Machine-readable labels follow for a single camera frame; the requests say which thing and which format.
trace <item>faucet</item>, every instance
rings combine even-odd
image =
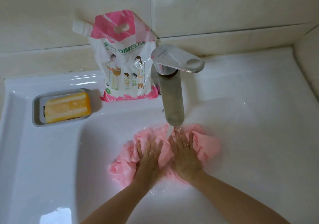
[[[166,121],[178,127],[185,119],[180,71],[198,73],[204,69],[205,62],[169,44],[155,48],[151,58],[158,73]]]

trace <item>gray soap dish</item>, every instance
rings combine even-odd
[[[76,89],[76,90],[66,90],[66,91],[56,91],[52,93],[47,93],[43,95],[38,95],[33,99],[32,102],[32,122],[35,126],[37,127],[42,127],[42,126],[47,126],[47,125],[56,125],[56,124],[61,124],[61,123],[66,123],[66,122],[73,122],[73,121],[79,121],[85,118],[88,118],[88,116],[84,117],[78,117],[70,120],[65,120],[61,122],[56,122],[56,123],[46,123],[45,119],[45,114],[44,114],[44,108],[47,103],[47,101],[60,98],[60,97],[66,97],[78,93],[85,92],[83,89]]]

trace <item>detergent pouch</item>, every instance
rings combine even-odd
[[[156,37],[130,10],[95,17],[94,25],[74,21],[73,31],[88,37],[105,74],[102,101],[126,101],[158,96],[151,79]]]

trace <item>soap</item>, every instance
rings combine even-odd
[[[49,100],[44,106],[46,123],[65,121],[90,114],[90,98],[86,92]]]

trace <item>white ceramic sink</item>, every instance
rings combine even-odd
[[[318,223],[319,107],[292,50],[211,57],[205,62],[202,72],[181,77],[184,124],[198,123],[222,143],[221,154],[206,171],[291,223]],[[95,111],[90,117],[45,127],[32,124],[34,97],[76,88],[90,90]],[[165,123],[165,116],[160,97],[105,103],[98,99],[102,90],[100,71],[6,81],[0,223],[78,223],[119,191],[107,166],[136,132]],[[192,187],[160,182],[128,223],[225,220]]]

